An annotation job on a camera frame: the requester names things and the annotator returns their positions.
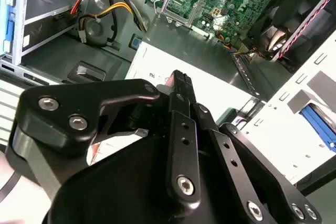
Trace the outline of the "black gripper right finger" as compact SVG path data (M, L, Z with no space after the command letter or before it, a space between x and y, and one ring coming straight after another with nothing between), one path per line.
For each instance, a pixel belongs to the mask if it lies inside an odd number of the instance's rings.
M226 223L321 223L307 198L232 124L218 127L209 109L196 102L190 77L181 89L191 102L199 147L209 154L210 191Z

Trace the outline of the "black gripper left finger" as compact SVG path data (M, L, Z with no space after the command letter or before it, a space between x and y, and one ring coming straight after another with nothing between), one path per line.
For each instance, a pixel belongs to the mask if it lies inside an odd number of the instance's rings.
M165 87L143 79L38 86L24 91L7 157L28 168L50 199L67 181L164 126L171 106L191 102L174 71Z

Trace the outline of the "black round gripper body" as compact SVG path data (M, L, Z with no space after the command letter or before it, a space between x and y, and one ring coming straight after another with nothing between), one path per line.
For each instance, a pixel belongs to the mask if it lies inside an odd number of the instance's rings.
M209 154L191 105L169 108L164 126L75 175L49 223L226 223L210 190Z

